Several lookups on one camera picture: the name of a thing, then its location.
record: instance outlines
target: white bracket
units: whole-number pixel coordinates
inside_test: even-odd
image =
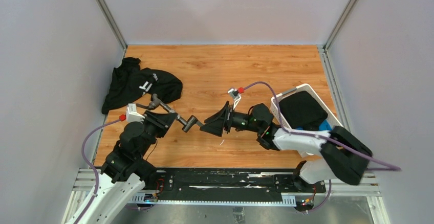
[[[106,174],[99,174],[98,176],[97,195],[78,224],[111,223],[131,198],[145,187],[145,182],[140,181],[136,174],[132,174],[126,182],[116,183],[112,183],[112,178]],[[80,213],[83,212],[93,196],[94,189],[95,186],[67,224],[73,224]]]
[[[233,98],[233,108],[232,109],[235,110],[236,106],[238,105],[238,103],[241,100],[241,94],[234,95],[233,92],[238,92],[238,90],[233,88],[233,87],[230,90],[228,90],[228,94]]]
[[[295,130],[291,128],[286,128],[289,132],[303,132],[309,133],[313,136],[300,136],[291,133],[287,133],[283,131],[283,129],[278,129],[274,134],[273,143],[276,145],[279,150],[296,150],[296,151],[305,151],[307,153],[315,154],[321,156],[319,152],[321,150],[321,145],[326,142],[324,139],[317,138],[315,136],[325,136],[329,137],[329,131],[306,131],[306,130]]]
[[[126,107],[126,121],[130,122],[143,122],[145,117],[137,112],[136,104],[128,104]]]

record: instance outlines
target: gray wall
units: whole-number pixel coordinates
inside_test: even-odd
[[[0,10],[0,223],[59,223],[122,51],[95,0]]]
[[[105,0],[129,44],[320,44],[348,0]]]
[[[353,132],[376,158],[392,223],[432,223],[434,0],[360,0],[330,51]]]

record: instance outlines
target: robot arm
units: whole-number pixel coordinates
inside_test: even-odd
[[[226,102],[218,113],[205,120],[200,130],[220,137],[223,131],[229,133],[231,128],[236,131],[248,130],[257,133],[256,140],[267,150],[298,150],[323,157],[312,162],[302,161],[298,165],[292,180],[300,191],[311,187],[310,184],[333,178],[350,185],[360,184],[369,161],[324,139],[338,140],[356,151],[372,156],[372,152],[349,131],[336,126],[330,131],[286,129],[289,131],[287,133],[280,125],[272,122],[273,118],[264,104],[253,106],[251,112],[244,114],[234,111],[233,106]]]
[[[149,111],[158,106],[168,113]],[[156,180],[157,169],[143,156],[157,142],[157,138],[164,137],[175,120],[184,125],[184,132],[195,124],[202,125],[195,116],[185,120],[156,95],[146,108],[148,110],[141,115],[136,111],[136,105],[128,105],[126,119],[129,123],[113,151],[105,158],[97,178],[97,194],[93,194],[94,186],[68,224],[111,223],[138,191]]]

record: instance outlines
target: wooden floor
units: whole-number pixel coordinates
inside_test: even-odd
[[[184,118],[195,115],[203,122],[227,100],[232,103],[227,94],[229,88],[259,80],[268,82],[277,94],[308,83],[335,113],[316,46],[129,46],[125,56],[140,58],[142,68],[171,72],[183,82],[182,97],[170,106]],[[257,85],[242,96],[236,110],[246,113],[255,104],[269,106],[272,95],[266,86]],[[148,104],[149,99],[150,95],[145,95],[137,103]],[[123,113],[125,108],[110,111],[107,121]],[[118,122],[104,130],[95,165],[103,164],[125,125],[126,121]],[[263,149],[252,132],[232,130],[220,138],[199,131],[197,126],[188,133],[181,128],[175,121],[166,136],[158,140],[157,148],[148,159],[150,163],[157,167],[287,168],[300,162],[296,151]]]

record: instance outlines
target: blue object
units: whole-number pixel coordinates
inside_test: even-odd
[[[324,120],[324,122],[322,122],[319,125],[319,131],[323,131],[323,130],[332,130],[332,127],[330,126],[330,124],[327,122],[327,120]]]
[[[296,127],[295,129],[303,130],[303,127]],[[322,122],[322,123],[319,125],[319,131],[323,131],[323,130],[332,130],[332,127],[331,127],[330,124],[327,122],[327,120],[324,120],[324,122]]]

